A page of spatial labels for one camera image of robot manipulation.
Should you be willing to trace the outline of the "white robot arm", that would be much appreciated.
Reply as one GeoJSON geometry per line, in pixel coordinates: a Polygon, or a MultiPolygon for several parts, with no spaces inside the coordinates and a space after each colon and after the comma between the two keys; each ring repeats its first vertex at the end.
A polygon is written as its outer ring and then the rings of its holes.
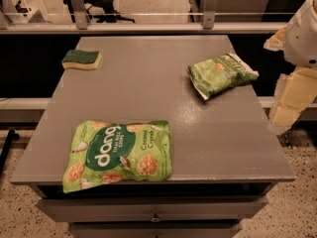
{"type": "Polygon", "coordinates": [[[271,127],[282,133],[317,97],[317,2],[306,0],[286,26],[264,42],[270,51],[283,51],[284,59],[295,66],[282,74],[276,84],[269,111],[271,127]]]}

